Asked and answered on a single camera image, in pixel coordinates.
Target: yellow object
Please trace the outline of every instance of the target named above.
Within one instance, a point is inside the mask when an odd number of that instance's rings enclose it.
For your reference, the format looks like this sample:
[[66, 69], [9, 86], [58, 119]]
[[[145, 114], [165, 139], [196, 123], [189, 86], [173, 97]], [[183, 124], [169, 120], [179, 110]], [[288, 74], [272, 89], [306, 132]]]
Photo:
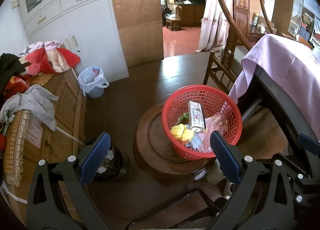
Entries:
[[183, 124], [179, 124], [176, 126], [173, 126], [170, 130], [170, 133], [177, 139], [180, 140], [181, 135], [184, 131], [184, 125]]
[[189, 141], [192, 139], [193, 135], [195, 135], [195, 132], [193, 130], [184, 130], [180, 140]]

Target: round wooden stool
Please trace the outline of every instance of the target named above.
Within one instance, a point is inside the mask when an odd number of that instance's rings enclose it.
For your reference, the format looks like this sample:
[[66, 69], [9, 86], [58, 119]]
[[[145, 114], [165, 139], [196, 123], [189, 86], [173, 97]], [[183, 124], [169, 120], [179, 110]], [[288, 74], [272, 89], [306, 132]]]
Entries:
[[140, 119], [134, 143], [134, 159], [138, 167], [161, 183], [199, 180], [215, 159], [189, 161], [180, 158], [165, 134], [161, 112], [163, 105], [150, 108]]

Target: pink tablecloth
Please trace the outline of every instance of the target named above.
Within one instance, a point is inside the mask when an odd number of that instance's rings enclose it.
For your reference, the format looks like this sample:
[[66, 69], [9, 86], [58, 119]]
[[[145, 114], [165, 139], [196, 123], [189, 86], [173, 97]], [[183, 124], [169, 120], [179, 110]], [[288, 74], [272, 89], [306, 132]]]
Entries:
[[243, 71], [229, 96], [238, 102], [259, 65], [293, 100], [320, 139], [320, 63], [305, 45], [276, 35], [265, 35], [241, 61]]

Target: red plastic basket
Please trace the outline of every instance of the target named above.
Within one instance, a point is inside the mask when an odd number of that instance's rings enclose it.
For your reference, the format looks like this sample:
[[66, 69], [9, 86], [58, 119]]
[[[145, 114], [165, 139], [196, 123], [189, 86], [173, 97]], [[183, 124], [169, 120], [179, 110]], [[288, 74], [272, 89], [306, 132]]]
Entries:
[[222, 113], [228, 120], [228, 131], [224, 138], [228, 144], [236, 145], [242, 131], [240, 111], [234, 101], [224, 92], [207, 85], [189, 85], [175, 91], [166, 100], [162, 109], [162, 125], [165, 134], [172, 142], [173, 149], [182, 158], [197, 160], [215, 157], [214, 153], [201, 153], [182, 145], [170, 133], [170, 128], [177, 123], [178, 118], [188, 111], [189, 100], [201, 103], [204, 117], [208, 118], [216, 113]]

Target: trash can with white plastic bag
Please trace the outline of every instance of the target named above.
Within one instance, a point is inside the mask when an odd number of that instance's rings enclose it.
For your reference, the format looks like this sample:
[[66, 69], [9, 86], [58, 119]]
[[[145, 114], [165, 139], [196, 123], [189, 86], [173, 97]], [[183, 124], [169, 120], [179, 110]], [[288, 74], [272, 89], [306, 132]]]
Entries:
[[91, 98], [98, 98], [103, 94], [104, 88], [109, 86], [108, 81], [103, 75], [103, 70], [98, 66], [90, 66], [78, 75], [78, 82], [83, 91]]

